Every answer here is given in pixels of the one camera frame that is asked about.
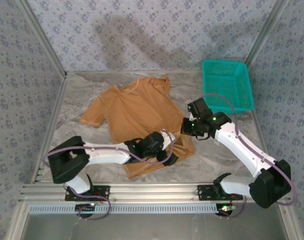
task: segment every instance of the orange t-shirt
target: orange t-shirt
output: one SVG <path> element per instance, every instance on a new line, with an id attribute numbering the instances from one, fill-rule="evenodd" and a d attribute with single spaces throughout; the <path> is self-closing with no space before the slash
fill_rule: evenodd
<path id="1" fill-rule="evenodd" d="M 181 161 L 195 153 L 192 138 L 181 134 L 184 114 L 170 100 L 168 77 L 138 78 L 123 89 L 113 85 L 98 96 L 81 117 L 84 124 L 99 127 L 107 121 L 114 143 L 145 138 L 166 129 L 176 137 L 173 153 Z M 129 178 L 165 167 L 163 164 L 125 164 Z"/>

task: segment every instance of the teal plastic basket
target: teal plastic basket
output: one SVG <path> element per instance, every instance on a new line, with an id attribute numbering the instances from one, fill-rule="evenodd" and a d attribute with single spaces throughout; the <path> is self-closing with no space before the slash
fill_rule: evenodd
<path id="1" fill-rule="evenodd" d="M 250 77 L 243 62 L 203 61 L 203 90 L 204 94 L 219 94 L 227 98 L 238 114 L 254 108 Z M 219 97 L 206 96 L 204 100 L 213 113 L 233 113 L 228 104 Z"/>

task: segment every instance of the wall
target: wall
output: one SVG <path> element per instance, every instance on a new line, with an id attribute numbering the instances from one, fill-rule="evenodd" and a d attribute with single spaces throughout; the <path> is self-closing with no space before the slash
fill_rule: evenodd
<path id="1" fill-rule="evenodd" d="M 286 7 L 250 76 L 268 148 L 292 166 L 304 225 L 304 0 Z"/>
<path id="2" fill-rule="evenodd" d="M 0 239 L 30 181 L 61 82 L 14 0 L 0 0 Z"/>
<path id="3" fill-rule="evenodd" d="M 244 61 L 274 0 L 29 0 L 66 71 Z"/>

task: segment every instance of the gray marble surface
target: gray marble surface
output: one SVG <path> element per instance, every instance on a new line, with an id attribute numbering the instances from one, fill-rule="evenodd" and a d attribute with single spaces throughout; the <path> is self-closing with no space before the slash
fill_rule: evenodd
<path id="1" fill-rule="evenodd" d="M 87 72 L 70 73 L 67 87 L 58 117 L 58 123 L 51 140 L 51 149 L 72 136 L 80 135 L 85 142 L 111 144 L 107 123 L 99 128 L 84 125 L 79 118 L 91 102 L 117 84 L 120 88 L 137 78 L 149 76 L 168 76 L 171 81 L 170 97 L 187 115 L 187 104 L 202 95 L 202 74 L 189 72 Z M 240 130 L 257 146 L 261 146 L 255 123 L 250 112 L 239 115 Z M 224 145 L 214 139 L 198 141 L 194 139 L 196 153 L 173 166 L 155 172 L 128 179 L 123 166 L 117 164 L 91 165 L 83 171 L 94 182 L 211 182 L 219 175 L 231 172 L 240 176 L 249 176 L 249 172 Z M 45 169 L 42 181 L 51 181 L 51 174 Z"/>

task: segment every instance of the enclosure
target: enclosure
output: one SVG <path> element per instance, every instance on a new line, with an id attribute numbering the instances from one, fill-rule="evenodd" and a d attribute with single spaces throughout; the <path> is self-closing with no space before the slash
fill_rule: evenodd
<path id="1" fill-rule="evenodd" d="M 195 154 L 135 178 L 116 164 L 84 170 L 111 187 L 115 208 L 131 209 L 98 222 L 63 210 L 73 204 L 41 157 L 75 135 L 112 143 L 106 122 L 79 121 L 94 99 L 113 85 L 168 76 L 170 99 L 187 116 L 187 104 L 203 94 L 205 59 L 247 65 L 255 109 L 239 115 L 240 130 L 290 163 L 296 206 L 264 210 L 250 199 L 238 219 L 208 214 L 212 203 L 198 201 L 197 185 L 250 173 L 216 140 L 193 139 Z M 144 204 L 166 210 L 140 210 Z M 0 0 L 0 239 L 146 239 L 144 232 L 304 239 L 304 0 Z"/>

